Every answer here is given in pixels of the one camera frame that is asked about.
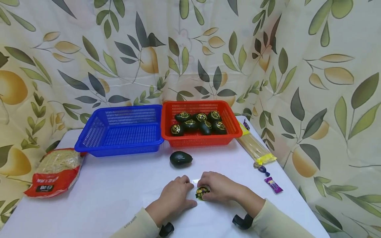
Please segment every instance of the beige sleeve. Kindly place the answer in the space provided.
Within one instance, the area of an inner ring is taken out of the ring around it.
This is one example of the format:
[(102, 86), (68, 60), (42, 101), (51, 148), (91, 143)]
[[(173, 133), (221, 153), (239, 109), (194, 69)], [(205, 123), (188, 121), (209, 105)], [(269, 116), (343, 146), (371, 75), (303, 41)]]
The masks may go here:
[(261, 238), (314, 238), (267, 199), (262, 210), (254, 218), (252, 227)]
[(110, 238), (156, 238), (158, 235), (159, 228), (146, 210), (142, 208), (129, 223)]

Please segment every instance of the leaf pattern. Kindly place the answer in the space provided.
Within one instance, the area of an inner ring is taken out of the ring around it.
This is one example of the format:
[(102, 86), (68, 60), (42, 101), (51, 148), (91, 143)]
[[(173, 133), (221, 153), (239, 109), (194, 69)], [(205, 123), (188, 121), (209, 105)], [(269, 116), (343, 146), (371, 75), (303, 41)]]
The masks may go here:
[[(372, 14), (352, 10), (372, 13), (377, 1), (289, 2), (221, 0), (210, 11), (210, 0), (176, 0), (149, 11), (123, 0), (52, 0), (34, 8), (0, 0), (0, 25), (9, 33), (0, 48), (1, 132), (20, 128), (0, 139), (0, 173), (7, 176), (17, 150), (38, 164), (99, 108), (223, 100), (276, 151), (327, 232), (377, 237), (381, 195), (343, 176), (375, 180), (364, 171), (380, 165), (379, 32)], [(31, 17), (36, 9), (50, 15), (39, 21)], [(355, 32), (343, 27), (350, 19)], [(8, 194), (22, 192), (8, 181), (26, 187), (30, 178), (0, 178), (0, 212), (17, 199)], [(15, 206), (0, 215), (0, 227)]]

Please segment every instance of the hand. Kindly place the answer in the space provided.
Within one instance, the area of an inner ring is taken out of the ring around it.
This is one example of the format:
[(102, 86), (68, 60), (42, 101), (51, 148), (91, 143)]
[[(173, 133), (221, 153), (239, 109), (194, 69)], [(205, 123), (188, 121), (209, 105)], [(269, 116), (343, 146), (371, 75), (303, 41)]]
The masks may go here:
[(228, 177), (216, 172), (204, 172), (197, 187), (208, 185), (210, 193), (202, 196), (205, 201), (230, 201), (234, 200), (241, 205), (252, 217), (256, 217), (265, 204), (265, 199), (256, 195), (248, 187), (238, 184)]
[(158, 227), (169, 217), (197, 206), (195, 200), (186, 200), (187, 193), (193, 187), (194, 185), (189, 183), (189, 178), (186, 175), (175, 178), (164, 187), (159, 199), (146, 208), (147, 213)]
[(204, 172), (197, 187), (202, 185), (208, 185), (210, 187), (210, 193), (204, 194), (202, 196), (203, 200), (220, 202), (235, 200), (237, 194), (243, 190), (244, 187), (225, 175), (216, 172)]

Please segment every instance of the red plastic bag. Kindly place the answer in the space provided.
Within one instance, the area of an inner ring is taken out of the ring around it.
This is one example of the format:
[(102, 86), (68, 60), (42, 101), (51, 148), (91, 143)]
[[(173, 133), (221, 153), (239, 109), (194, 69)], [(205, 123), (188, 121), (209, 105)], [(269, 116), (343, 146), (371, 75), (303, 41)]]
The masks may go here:
[(50, 198), (67, 191), (77, 181), (83, 157), (73, 148), (47, 153), (32, 178), (28, 197)]

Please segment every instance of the plastic basket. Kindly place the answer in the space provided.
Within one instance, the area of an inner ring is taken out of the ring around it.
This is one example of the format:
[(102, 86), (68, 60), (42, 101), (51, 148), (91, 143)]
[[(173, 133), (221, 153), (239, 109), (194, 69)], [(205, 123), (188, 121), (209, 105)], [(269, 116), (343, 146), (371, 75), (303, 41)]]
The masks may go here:
[[(208, 114), (211, 111), (219, 111), (223, 123), (227, 130), (227, 135), (203, 136), (199, 131), (195, 133), (185, 133), (184, 136), (172, 136), (171, 126), (178, 124), (174, 119), (176, 114), (187, 112), (195, 114), (203, 112)], [(172, 147), (227, 145), (233, 138), (241, 137), (242, 130), (232, 109), (225, 101), (185, 101), (185, 102), (165, 102), (162, 112), (162, 137), (169, 142)]]
[(97, 109), (74, 148), (96, 157), (156, 152), (164, 141), (161, 112), (161, 105)]

